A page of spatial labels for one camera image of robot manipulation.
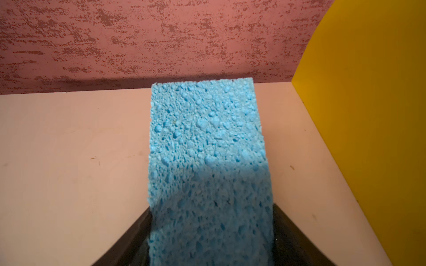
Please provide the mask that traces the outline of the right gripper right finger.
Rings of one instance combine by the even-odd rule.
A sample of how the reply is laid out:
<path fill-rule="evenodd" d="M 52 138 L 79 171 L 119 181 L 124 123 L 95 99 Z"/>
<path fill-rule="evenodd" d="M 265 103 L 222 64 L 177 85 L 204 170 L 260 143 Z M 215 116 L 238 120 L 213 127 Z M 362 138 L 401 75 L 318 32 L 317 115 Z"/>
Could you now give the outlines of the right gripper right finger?
<path fill-rule="evenodd" d="M 335 266 L 288 218 L 273 205 L 274 247 L 276 266 Z"/>

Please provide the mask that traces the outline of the blue sponge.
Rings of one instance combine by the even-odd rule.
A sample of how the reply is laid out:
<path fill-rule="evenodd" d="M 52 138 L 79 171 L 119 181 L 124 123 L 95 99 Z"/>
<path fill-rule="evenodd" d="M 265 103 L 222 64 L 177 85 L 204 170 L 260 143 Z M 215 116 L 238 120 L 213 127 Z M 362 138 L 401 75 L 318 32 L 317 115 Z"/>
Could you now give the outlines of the blue sponge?
<path fill-rule="evenodd" d="M 251 78 L 152 86 L 152 266 L 271 266 L 271 175 Z"/>

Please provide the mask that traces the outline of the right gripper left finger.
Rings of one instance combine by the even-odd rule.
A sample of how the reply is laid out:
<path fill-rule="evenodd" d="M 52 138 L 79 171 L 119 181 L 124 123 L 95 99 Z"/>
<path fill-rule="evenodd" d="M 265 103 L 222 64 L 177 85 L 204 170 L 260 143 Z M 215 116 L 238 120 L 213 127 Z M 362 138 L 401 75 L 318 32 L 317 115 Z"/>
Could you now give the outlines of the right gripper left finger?
<path fill-rule="evenodd" d="M 148 238 L 152 229 L 148 207 L 117 242 L 93 266 L 148 266 Z"/>

